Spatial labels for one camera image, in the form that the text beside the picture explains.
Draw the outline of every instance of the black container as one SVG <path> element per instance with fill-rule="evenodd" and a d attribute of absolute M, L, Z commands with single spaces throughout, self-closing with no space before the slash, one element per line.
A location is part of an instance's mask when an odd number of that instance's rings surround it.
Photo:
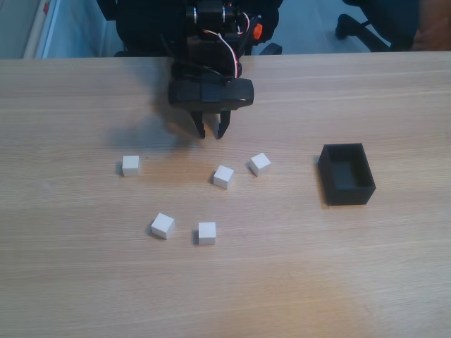
<path fill-rule="evenodd" d="M 325 145 L 318 167 L 329 206 L 366 204 L 376 190 L 361 143 Z"/>

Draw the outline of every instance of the wooden block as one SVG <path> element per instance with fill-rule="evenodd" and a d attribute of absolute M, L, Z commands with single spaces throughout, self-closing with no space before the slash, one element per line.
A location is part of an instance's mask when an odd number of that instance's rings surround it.
<path fill-rule="evenodd" d="M 140 157 L 124 156 L 122 161 L 122 172 L 125 177 L 138 176 L 140 174 Z"/>
<path fill-rule="evenodd" d="M 271 162 L 268 160 L 265 154 L 261 153 L 251 158 L 251 161 L 249 162 L 249 167 L 258 177 L 260 175 L 264 175 L 269 172 Z"/>
<path fill-rule="evenodd" d="M 213 184 L 228 189 L 232 182 L 233 171 L 234 170 L 230 168 L 220 165 L 218 170 L 214 173 Z"/>
<path fill-rule="evenodd" d="M 214 245 L 216 243 L 216 223 L 199 223 L 199 245 Z"/>
<path fill-rule="evenodd" d="M 152 229 L 152 234 L 168 239 L 169 235 L 174 230 L 174 227 L 175 220 L 173 218 L 159 213 L 150 228 Z"/>

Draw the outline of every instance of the office chair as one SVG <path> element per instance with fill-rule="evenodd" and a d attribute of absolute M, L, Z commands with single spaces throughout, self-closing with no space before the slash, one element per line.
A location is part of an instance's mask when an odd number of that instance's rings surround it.
<path fill-rule="evenodd" d="M 340 15 L 335 30 L 338 39 L 348 36 L 358 37 L 370 51 L 411 49 L 419 26 L 419 0 L 343 0 L 343 2 L 360 7 L 368 21 L 359 23 L 349 15 Z M 367 25 L 372 25 L 391 45 L 387 46 L 366 28 Z"/>
<path fill-rule="evenodd" d="M 278 8 L 283 0 L 239 0 L 241 9 L 261 15 L 263 33 L 255 44 L 272 38 L 279 21 Z M 125 51 L 116 56 L 167 56 L 160 34 L 177 54 L 183 48 L 185 36 L 186 0 L 97 0 L 108 21 L 115 20 Z M 250 54 L 252 46 L 246 48 Z M 265 54 L 281 54 L 280 46 L 274 44 Z"/>

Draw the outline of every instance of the wood grain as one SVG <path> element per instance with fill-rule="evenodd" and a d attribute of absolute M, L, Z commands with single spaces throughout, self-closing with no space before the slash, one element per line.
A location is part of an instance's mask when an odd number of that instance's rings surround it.
<path fill-rule="evenodd" d="M 0 61 L 0 337 L 451 336 L 451 54 L 243 58 L 222 140 L 168 107 L 167 65 Z M 315 158 L 348 142 L 377 190 L 327 208 Z"/>

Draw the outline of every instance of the orange part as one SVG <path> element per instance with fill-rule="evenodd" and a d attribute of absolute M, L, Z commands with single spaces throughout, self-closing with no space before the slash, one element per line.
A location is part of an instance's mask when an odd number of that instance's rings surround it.
<path fill-rule="evenodd" d="M 260 40 L 261 35 L 263 34 L 263 25 L 257 23 L 257 26 L 254 29 L 254 39 Z"/>

